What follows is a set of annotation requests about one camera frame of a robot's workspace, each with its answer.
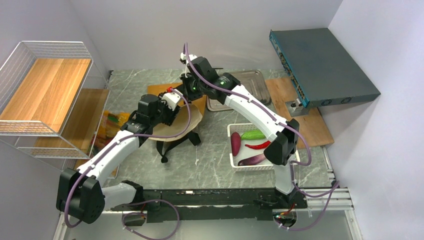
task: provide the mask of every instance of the wooden board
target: wooden board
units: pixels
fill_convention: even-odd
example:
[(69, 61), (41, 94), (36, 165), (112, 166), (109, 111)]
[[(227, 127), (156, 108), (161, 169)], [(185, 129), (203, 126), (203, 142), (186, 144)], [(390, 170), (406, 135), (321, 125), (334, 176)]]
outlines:
[[(181, 85), (181, 83), (166, 83), (166, 84), (159, 84), (159, 85), (149, 85), (149, 86), (147, 86), (147, 93), (157, 96), (160, 93), (166, 92), (167, 88), (169, 88), (169, 87), (176, 88), (179, 85)], [(205, 107), (206, 107), (206, 96), (205, 95), (202, 98), (194, 100), (192, 103), (194, 105), (196, 105), (196, 107), (199, 109), (199, 111), (202, 115), (205, 115)], [(183, 106), (184, 102), (182, 101), (178, 105)]]
[[(265, 83), (277, 114), (290, 121), (293, 117), (290, 116), (286, 102), (293, 101), (298, 97), (290, 78), (268, 79), (265, 80)], [(305, 137), (310, 147), (334, 143), (334, 139), (317, 108), (309, 110), (308, 115), (297, 116), (294, 119), (299, 122), (300, 133)], [(304, 143), (300, 139), (297, 147), (300, 149), (305, 148)]]
[[(62, 136), (84, 153), (89, 153), (90, 143), (97, 130), (103, 107), (108, 98), (108, 89), (83, 88), (63, 128)], [(72, 148), (59, 137), (42, 136), (34, 147)]]
[(90, 59), (39, 58), (0, 120), (36, 120), (59, 132), (90, 66)]
[[(81, 165), (83, 165), (83, 164), (85, 164), (86, 162), (88, 162), (88, 160), (89, 159), (78, 159), (78, 160), (76, 160), (76, 163), (75, 163), (75, 166), (73, 167), (73, 169), (74, 170), (77, 170), (77, 168), (79, 167), (79, 166), (81, 166)], [(117, 176), (117, 173), (118, 173), (118, 168), (115, 168), (115, 170), (113, 170), (111, 173), (110, 173), (110, 178), (116, 178), (116, 176)]]

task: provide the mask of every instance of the black strap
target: black strap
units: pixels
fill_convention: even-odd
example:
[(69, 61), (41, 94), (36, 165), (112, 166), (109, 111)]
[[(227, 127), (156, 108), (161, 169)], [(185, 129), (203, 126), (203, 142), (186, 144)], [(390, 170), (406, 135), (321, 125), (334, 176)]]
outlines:
[(156, 141), (156, 149), (159, 152), (160, 156), (162, 157), (160, 159), (160, 162), (167, 163), (168, 162), (168, 158), (165, 156), (167, 154), (167, 152), (169, 152), (170, 150), (172, 150), (173, 148), (175, 148), (176, 146), (180, 145), (181, 143), (183, 143), (185, 140), (189, 139), (190, 142), (194, 145), (197, 146), (201, 143), (199, 134), (197, 134), (196, 132), (193, 131), (189, 131), (185, 136), (183, 136), (182, 138), (175, 140), (175, 141), (171, 141), (169, 146), (165, 149), (165, 152), (163, 152), (164, 149), (164, 141)]

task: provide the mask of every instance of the floor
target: floor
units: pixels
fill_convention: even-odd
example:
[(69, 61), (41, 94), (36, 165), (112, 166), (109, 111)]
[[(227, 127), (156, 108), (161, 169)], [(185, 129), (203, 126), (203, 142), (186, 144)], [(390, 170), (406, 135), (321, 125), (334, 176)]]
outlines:
[[(218, 73), (244, 69), (222, 69)], [(260, 69), (265, 79), (286, 76), (283, 70)], [(148, 85), (175, 83), (182, 69), (140, 69), (114, 71), (110, 77), (111, 95), (106, 109), (132, 112), (138, 100), (147, 93)], [(233, 172), (230, 166), (230, 146), (227, 125), (248, 123), (239, 113), (228, 110), (211, 112), (206, 110), (197, 132), (202, 143), (193, 146), (182, 143), (167, 154), (168, 163), (161, 163), (156, 143), (147, 140), (137, 151), (120, 165), (116, 179), (110, 179), (105, 187), (123, 180), (130, 180), (145, 189), (202, 189), (202, 188), (270, 188), (275, 185), (273, 170)], [(312, 164), (295, 168), (295, 177), (300, 187), (329, 187), (329, 177), (324, 153), (320, 147), (312, 147)], [(302, 162), (306, 162), (305, 150), (299, 151)]]

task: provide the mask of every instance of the gray wall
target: gray wall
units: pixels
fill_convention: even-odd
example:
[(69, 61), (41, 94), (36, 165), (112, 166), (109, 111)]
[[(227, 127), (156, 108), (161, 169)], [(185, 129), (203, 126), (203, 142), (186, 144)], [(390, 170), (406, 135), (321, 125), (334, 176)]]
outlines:
[[(68, 0), (0, 0), (0, 65), (23, 40), (82, 41), (107, 73)], [(0, 239), (52, 239), (60, 172), (1, 141), (0, 153)]]
[(183, 44), (214, 67), (280, 69), (270, 29), (326, 28), (342, 0), (71, 0), (108, 67), (181, 68)]
[(424, 2), (344, 0), (330, 30), (381, 91), (323, 107), (364, 239), (423, 239)]

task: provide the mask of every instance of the red chili pepper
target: red chili pepper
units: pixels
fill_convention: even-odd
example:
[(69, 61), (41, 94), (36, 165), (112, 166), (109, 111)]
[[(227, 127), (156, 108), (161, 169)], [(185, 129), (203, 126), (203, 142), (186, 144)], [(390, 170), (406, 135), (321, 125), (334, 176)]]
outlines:
[(250, 148), (250, 149), (264, 149), (266, 147), (268, 147), (268, 145), (270, 145), (271, 142), (270, 141), (266, 141), (262, 144), (259, 145), (249, 145), (249, 144), (245, 144), (246, 147)]

